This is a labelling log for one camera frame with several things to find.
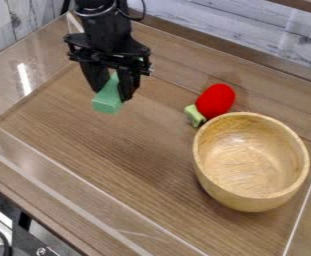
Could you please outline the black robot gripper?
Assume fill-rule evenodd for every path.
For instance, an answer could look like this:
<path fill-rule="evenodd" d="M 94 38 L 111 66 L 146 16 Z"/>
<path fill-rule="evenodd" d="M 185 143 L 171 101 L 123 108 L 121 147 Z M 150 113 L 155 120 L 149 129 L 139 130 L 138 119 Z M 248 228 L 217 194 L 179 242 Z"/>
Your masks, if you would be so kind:
<path fill-rule="evenodd" d="M 118 91 L 121 100 L 126 102 L 141 86 L 141 74 L 151 74 L 151 50 L 133 37 L 131 22 L 141 18 L 122 11 L 106 14 L 77 11 L 75 14 L 82 21 L 83 32 L 65 36 L 69 57 L 81 64 L 95 93 L 110 80 L 109 68 L 122 68 L 118 70 Z"/>

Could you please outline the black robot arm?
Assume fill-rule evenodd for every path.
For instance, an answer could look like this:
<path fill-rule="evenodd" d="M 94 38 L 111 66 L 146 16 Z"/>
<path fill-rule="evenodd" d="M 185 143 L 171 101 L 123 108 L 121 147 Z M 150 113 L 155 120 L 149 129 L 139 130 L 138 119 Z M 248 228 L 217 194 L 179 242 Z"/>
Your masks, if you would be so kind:
<path fill-rule="evenodd" d="M 79 63 L 94 92 L 99 93 L 110 80 L 110 69 L 118 75 L 118 97 L 126 102 L 141 87 L 141 76 L 151 74 L 151 49 L 133 37 L 133 21 L 127 0 L 75 0 L 75 14 L 82 33 L 70 33 L 63 40 L 69 58 Z"/>

